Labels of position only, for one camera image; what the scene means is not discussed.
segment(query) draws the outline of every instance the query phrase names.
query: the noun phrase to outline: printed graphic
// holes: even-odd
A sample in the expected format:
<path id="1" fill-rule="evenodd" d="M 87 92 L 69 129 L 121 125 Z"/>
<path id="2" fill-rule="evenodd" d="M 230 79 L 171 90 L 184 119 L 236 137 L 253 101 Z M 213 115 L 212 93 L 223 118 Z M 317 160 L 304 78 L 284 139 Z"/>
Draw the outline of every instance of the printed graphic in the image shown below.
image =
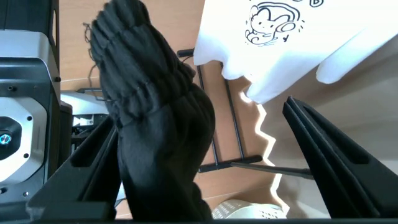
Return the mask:
<path id="1" fill-rule="evenodd" d="M 311 7 L 319 7 L 324 0 L 310 0 Z M 248 44 L 258 46 L 273 45 L 276 42 L 286 42 L 294 30 L 298 33 L 304 29 L 305 21 L 300 18 L 300 11 L 281 2 L 261 2 L 252 6 L 249 26 L 244 33 Z"/>

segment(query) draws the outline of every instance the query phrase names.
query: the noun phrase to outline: white fabric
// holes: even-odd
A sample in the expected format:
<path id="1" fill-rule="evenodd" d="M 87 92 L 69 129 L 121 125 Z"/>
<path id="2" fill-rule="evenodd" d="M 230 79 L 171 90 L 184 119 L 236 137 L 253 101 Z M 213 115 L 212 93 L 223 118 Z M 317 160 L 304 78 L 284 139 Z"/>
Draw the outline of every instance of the white fabric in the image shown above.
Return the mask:
<path id="1" fill-rule="evenodd" d="M 325 59 L 319 80 L 339 80 L 397 33 L 392 18 L 396 4 L 395 0 L 206 0 L 194 62 L 223 62 L 225 78 L 245 76 L 252 82 L 247 96 L 265 103 Z M 373 35 L 366 43 L 368 34 Z M 345 61 L 346 55 L 352 58 Z"/>

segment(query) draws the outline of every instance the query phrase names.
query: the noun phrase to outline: black sleeve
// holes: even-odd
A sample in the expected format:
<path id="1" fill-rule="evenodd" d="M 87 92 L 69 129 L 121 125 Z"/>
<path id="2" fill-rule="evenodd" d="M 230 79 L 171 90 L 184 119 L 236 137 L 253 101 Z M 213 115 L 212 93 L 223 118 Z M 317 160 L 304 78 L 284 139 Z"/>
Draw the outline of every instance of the black sleeve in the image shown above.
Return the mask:
<path id="1" fill-rule="evenodd" d="M 105 4 L 91 28 L 91 54 L 119 130 L 119 169 L 133 218 L 211 219 L 193 178 L 215 114 L 193 84 L 195 72 L 180 62 L 138 0 Z"/>

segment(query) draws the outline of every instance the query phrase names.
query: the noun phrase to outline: wooden floor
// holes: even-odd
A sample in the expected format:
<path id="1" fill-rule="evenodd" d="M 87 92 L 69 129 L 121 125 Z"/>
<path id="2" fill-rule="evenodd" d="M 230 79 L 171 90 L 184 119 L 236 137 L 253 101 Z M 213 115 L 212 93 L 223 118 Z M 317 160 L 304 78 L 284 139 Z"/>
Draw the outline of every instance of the wooden floor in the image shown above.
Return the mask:
<path id="1" fill-rule="evenodd" d="M 60 71 L 63 90 L 88 87 L 88 74 L 93 66 L 88 55 L 82 23 L 90 23 L 102 9 L 106 0 L 60 0 Z M 174 51 L 195 46 L 200 18 L 205 0 L 145 0 L 153 25 L 165 36 Z M 192 67 L 193 60 L 187 60 Z M 218 62 L 203 66 L 205 90 L 216 112 L 216 145 L 221 161 L 239 158 L 233 119 Z M 99 87 L 98 71 L 92 75 L 93 85 Z M 260 114 L 253 103 L 245 103 L 239 96 L 248 82 L 244 79 L 229 82 L 236 116 L 246 156 L 263 155 L 267 141 L 255 133 Z M 203 164 L 213 163 L 211 148 Z M 265 172 L 228 168 L 198 174 L 195 182 L 200 186 L 203 198 L 213 209 L 230 199 L 256 203 L 275 203 L 270 194 L 274 175 Z M 131 218 L 126 202 L 118 207 L 118 218 Z"/>

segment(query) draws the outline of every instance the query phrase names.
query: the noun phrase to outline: gray wall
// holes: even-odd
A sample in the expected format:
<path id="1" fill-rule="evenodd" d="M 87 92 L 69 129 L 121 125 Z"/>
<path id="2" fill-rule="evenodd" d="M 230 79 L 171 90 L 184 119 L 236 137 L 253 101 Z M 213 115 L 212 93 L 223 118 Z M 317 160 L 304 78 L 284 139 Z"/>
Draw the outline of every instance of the gray wall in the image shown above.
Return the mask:
<path id="1" fill-rule="evenodd" d="M 277 140 L 270 161 L 276 166 L 308 167 L 282 115 L 283 102 L 292 95 L 313 106 L 398 173 L 398 37 L 337 83 L 318 83 L 315 71 L 264 105 L 267 116 L 262 130 Z M 311 180 L 283 176 L 277 192 L 290 206 L 289 217 L 328 216 Z"/>

